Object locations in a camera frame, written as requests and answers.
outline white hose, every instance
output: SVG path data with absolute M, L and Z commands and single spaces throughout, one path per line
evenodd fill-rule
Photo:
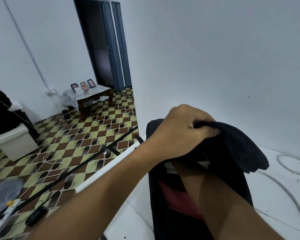
M 281 166 L 283 166 L 285 169 L 287 169 L 287 170 L 290 171 L 290 172 L 293 172 L 293 173 L 296 173 L 296 174 L 300 175 L 300 172 L 295 171 L 295 170 L 289 168 L 288 166 L 286 166 L 286 165 L 281 161 L 281 157 L 292 157 L 292 158 L 295 158 L 295 159 L 297 159 L 297 160 L 300 160 L 300 158 L 296 158 L 296 157 L 294 157 L 294 156 L 292 156 L 292 155 L 290 155 L 290 154 L 279 154 L 279 155 L 276 156 L 276 159 L 277 159 L 278 163 L 279 163 Z M 290 198 L 291 198 L 291 199 L 293 200 L 293 202 L 295 203 L 295 205 L 296 205 L 298 211 L 300 212 L 300 204 L 299 204 L 299 202 L 298 202 L 297 199 L 294 197 L 294 195 L 290 192 L 290 190 L 287 189 L 286 186 L 284 186 L 284 185 L 283 185 L 280 181 L 278 181 L 276 178 L 272 177 L 271 175 L 269 175 L 269 174 L 267 174 L 267 173 L 265 173 L 265 172 L 263 172 L 263 171 L 257 171 L 257 172 L 258 172 L 258 173 L 261 173 L 261 174 L 263 174 L 263 175 L 265 175 L 265 176 L 267 176 L 267 177 L 270 178 L 270 179 L 272 179 L 272 180 L 275 181 L 282 189 L 284 189 L 284 191 L 287 192 L 287 194 L 290 196 Z

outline hand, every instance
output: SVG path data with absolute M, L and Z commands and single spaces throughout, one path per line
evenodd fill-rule
M 193 123 L 198 121 L 215 120 L 208 113 L 187 104 L 173 107 L 147 141 L 161 161 L 183 156 L 205 138 L 220 133 L 219 129 L 208 126 L 194 129 Z

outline black bag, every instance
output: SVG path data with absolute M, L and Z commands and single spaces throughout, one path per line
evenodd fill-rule
M 149 138 L 163 119 L 150 121 L 146 128 Z M 208 169 L 226 182 L 235 192 L 244 198 L 252 207 L 252 198 L 245 173 L 257 169 L 267 169 L 268 160 L 256 144 L 239 129 L 221 122 L 200 122 L 195 128 L 210 126 L 221 129 L 216 137 L 207 138 L 188 154 L 174 158 L 184 163 L 210 160 Z M 207 225 L 198 219 L 169 208 L 159 181 L 170 188 L 186 192 L 177 174 L 167 173 L 164 162 L 156 165 L 149 172 L 150 201 L 156 240 L 167 239 L 213 239 Z

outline doorway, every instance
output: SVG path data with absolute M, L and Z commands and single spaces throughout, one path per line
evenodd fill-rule
M 131 86 L 120 4 L 74 0 L 97 83 L 120 91 Z

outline power strip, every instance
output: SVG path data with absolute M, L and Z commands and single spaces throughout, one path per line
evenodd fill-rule
M 4 212 L 4 217 L 2 219 L 0 219 L 0 230 L 4 226 L 4 224 L 6 224 L 6 222 L 9 219 L 9 217 L 12 215 L 13 210 L 19 205 L 20 202 L 21 202 L 20 199 L 16 199 L 16 200 L 13 201 L 13 205 L 9 206 L 6 209 L 6 211 Z

